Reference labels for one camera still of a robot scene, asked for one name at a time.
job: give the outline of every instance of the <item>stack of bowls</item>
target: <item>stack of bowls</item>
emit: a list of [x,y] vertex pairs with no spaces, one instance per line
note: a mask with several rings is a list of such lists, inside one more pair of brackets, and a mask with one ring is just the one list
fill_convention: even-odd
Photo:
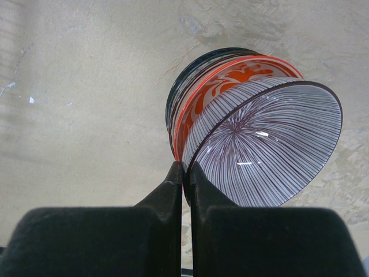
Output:
[[198,162],[243,207],[276,207],[301,191],[337,144],[342,109],[326,86],[288,62],[243,48],[196,59],[179,75],[165,112],[186,176]]

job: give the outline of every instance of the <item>white speck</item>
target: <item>white speck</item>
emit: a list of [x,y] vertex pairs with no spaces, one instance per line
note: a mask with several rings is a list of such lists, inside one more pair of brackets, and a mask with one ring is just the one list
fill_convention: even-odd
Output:
[[5,87],[3,87],[3,88],[1,89],[0,96],[2,95],[2,93],[4,92],[4,90],[6,90],[7,88],[11,88],[11,87],[13,87],[13,86],[15,86],[15,85],[16,85],[16,83],[15,83],[15,82],[12,82],[11,84],[6,85]]
[[244,164],[252,164],[251,162],[246,162],[246,163],[237,163],[239,166],[243,166]]
[[260,136],[269,136],[268,133],[264,133],[264,132],[255,132],[255,134],[259,134]]

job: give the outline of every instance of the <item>concrete floor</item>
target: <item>concrete floor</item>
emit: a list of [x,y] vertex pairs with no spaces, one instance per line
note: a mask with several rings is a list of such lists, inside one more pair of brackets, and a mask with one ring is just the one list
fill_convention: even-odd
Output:
[[[287,205],[334,209],[368,256],[368,14],[366,0],[1,0],[0,245],[35,207],[144,198],[173,161],[164,109],[175,78],[240,46],[339,96],[336,151]],[[186,205],[182,233],[191,267]]]

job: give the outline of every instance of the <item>black object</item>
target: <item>black object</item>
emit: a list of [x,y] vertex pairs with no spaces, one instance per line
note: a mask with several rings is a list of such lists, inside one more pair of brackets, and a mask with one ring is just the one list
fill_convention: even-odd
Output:
[[[180,276],[182,171],[175,162],[165,181],[131,208],[29,212],[0,259],[0,276]],[[365,276],[332,211],[240,208],[198,163],[184,192],[194,276]]]

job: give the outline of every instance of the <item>white bowl with black stripes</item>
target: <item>white bowl with black stripes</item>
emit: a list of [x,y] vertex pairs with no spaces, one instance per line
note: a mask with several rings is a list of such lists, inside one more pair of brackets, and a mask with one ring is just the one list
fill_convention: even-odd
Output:
[[331,156],[342,108],[328,87],[290,77],[236,85],[202,111],[182,162],[242,207],[276,207],[301,191]]

